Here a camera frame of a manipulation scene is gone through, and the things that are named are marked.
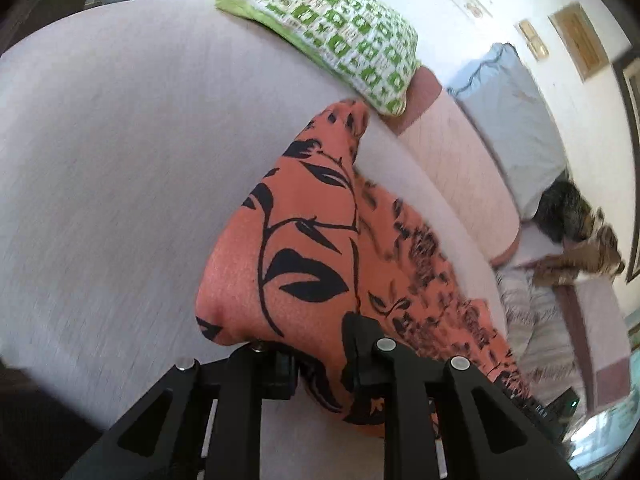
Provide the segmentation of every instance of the floral print fabric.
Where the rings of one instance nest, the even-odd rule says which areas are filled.
[[[232,216],[196,300],[204,335],[293,347],[310,393],[360,425],[382,422],[383,402],[353,402],[340,380],[347,312],[377,319],[420,356],[463,355],[489,380],[528,396],[486,302],[462,294],[436,233],[354,168],[367,120],[361,102],[329,106]]]

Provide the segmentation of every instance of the green and white pillow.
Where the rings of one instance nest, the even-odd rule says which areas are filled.
[[[420,66],[418,35],[377,0],[216,0],[216,6],[266,25],[353,86],[381,114],[404,112]]]

